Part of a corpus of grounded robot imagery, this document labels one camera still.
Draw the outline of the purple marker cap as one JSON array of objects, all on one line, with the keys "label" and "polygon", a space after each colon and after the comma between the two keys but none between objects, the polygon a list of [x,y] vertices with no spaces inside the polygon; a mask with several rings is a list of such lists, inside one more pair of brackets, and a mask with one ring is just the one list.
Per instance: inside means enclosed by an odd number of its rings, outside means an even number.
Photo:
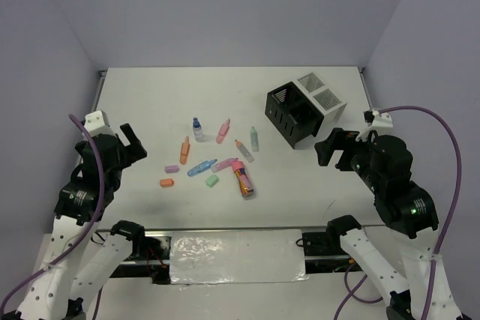
[{"label": "purple marker cap", "polygon": [[179,171],[179,166],[178,165],[165,166],[164,170],[166,173],[175,173]]}]

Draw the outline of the orange marker cap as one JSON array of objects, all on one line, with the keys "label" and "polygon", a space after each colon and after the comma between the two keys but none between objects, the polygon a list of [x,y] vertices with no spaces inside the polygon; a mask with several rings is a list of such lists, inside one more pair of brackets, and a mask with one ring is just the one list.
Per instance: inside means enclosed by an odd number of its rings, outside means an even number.
[{"label": "orange marker cap", "polygon": [[160,179],[159,185],[161,187],[172,187],[175,184],[172,178]]}]

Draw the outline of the orange frosted marker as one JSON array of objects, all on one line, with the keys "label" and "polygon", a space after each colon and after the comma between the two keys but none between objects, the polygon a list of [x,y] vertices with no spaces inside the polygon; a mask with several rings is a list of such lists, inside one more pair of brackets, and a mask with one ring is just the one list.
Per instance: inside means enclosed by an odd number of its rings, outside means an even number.
[{"label": "orange frosted marker", "polygon": [[242,154],[242,156],[248,161],[249,163],[252,163],[254,161],[253,155],[249,152],[249,150],[245,147],[245,145],[238,141],[237,139],[235,140],[235,146],[237,147],[238,151]]}]

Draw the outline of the purple highlighter pen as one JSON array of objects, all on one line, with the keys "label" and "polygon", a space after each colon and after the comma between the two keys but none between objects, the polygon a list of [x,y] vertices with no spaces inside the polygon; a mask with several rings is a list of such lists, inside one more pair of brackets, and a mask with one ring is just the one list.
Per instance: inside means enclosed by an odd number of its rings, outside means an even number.
[{"label": "purple highlighter pen", "polygon": [[211,165],[211,171],[213,173],[216,173],[216,172],[219,172],[221,170],[224,170],[228,167],[231,167],[231,165],[237,161],[237,157],[231,157],[231,158],[228,158],[228,159],[225,159],[225,160],[222,160],[220,162],[216,162],[214,163],[213,165]]}]

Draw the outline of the pink capped colourful tube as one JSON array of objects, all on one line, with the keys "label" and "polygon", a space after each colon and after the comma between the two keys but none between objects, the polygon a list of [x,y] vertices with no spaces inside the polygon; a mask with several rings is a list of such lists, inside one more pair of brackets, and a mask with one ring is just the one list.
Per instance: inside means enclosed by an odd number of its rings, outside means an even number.
[{"label": "pink capped colourful tube", "polygon": [[234,160],[231,165],[232,171],[238,181],[238,187],[243,198],[250,198],[256,195],[254,186],[249,179],[246,167],[240,160]]}]

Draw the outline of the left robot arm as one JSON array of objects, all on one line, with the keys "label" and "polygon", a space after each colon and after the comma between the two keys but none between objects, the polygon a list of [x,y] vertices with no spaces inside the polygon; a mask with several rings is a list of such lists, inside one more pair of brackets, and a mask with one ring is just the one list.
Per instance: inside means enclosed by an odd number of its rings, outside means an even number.
[{"label": "left robot arm", "polygon": [[94,257],[85,266],[80,264],[120,188],[123,170],[146,158],[147,152],[129,124],[120,126],[128,145],[115,133],[95,135],[86,123],[77,126],[85,136],[75,146],[82,162],[59,193],[43,264],[13,289],[27,291],[16,310],[6,310],[10,295],[2,301],[2,319],[85,319],[90,306],[99,304],[102,288],[120,263],[146,252],[144,227],[120,220]]}]

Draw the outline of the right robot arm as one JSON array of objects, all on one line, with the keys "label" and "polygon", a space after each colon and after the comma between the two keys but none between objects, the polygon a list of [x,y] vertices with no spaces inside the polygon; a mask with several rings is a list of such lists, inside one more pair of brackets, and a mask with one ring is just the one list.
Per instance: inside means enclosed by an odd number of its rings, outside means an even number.
[{"label": "right robot arm", "polygon": [[341,151],[336,169],[356,173],[374,195],[373,205],[391,232],[404,273],[395,270],[351,215],[328,222],[327,247],[355,260],[380,293],[388,319],[465,319],[435,251],[440,235],[434,201],[411,179],[413,156],[405,142],[376,131],[365,140],[357,136],[356,131],[333,129],[315,145],[318,163],[327,166],[333,153]]}]

